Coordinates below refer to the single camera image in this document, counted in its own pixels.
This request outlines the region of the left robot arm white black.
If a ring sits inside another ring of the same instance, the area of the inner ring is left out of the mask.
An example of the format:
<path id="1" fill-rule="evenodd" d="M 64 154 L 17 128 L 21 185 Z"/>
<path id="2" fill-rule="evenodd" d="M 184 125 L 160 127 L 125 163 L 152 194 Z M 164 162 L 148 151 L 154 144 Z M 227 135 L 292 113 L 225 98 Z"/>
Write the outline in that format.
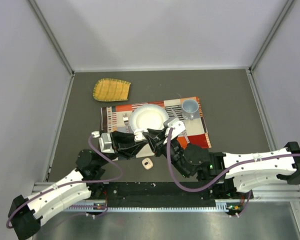
<path id="1" fill-rule="evenodd" d="M 43 191 L 13 199 L 6 222 L 17 238 L 27 240 L 52 217 L 72 205 L 89 198 L 99 198 L 105 183 L 123 176 L 117 158 L 133 158 L 148 144 L 142 134 L 94 131 L 88 138 L 89 149 L 81 150 L 76 168 Z"/>

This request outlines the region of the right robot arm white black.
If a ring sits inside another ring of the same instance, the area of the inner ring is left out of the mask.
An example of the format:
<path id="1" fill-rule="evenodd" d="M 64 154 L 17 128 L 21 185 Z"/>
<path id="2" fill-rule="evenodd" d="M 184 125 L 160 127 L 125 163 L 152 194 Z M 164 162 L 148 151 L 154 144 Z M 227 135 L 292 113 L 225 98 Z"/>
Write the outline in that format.
<path id="1" fill-rule="evenodd" d="M 147 129 L 142 136 L 155 156 L 166 157 L 175 185 L 185 192 L 202 192 L 219 180 L 230 180 L 223 185 L 223 192 L 229 198 L 282 181 L 300 185 L 300 148 L 297 142 L 288 142 L 284 148 L 270 152 L 233 154 L 210 152 L 192 143 L 182 148 L 172 137 L 178 133 L 178 130 L 168 127 L 163 130 Z M 196 175 L 198 181 L 206 184 L 199 188 L 186 187 L 176 179 L 174 170 L 184 178 Z"/>

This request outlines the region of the white earbud charging case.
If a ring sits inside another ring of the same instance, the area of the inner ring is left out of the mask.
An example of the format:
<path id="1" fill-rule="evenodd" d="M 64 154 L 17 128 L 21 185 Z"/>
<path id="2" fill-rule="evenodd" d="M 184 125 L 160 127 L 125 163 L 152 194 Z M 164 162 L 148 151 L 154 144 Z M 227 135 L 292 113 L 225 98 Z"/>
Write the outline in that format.
<path id="1" fill-rule="evenodd" d="M 152 162 L 152 160 L 150 158 L 144 158 L 141 161 L 142 166 L 146 169 L 146 170 L 150 170 L 151 168 L 153 168 L 154 164 Z"/>

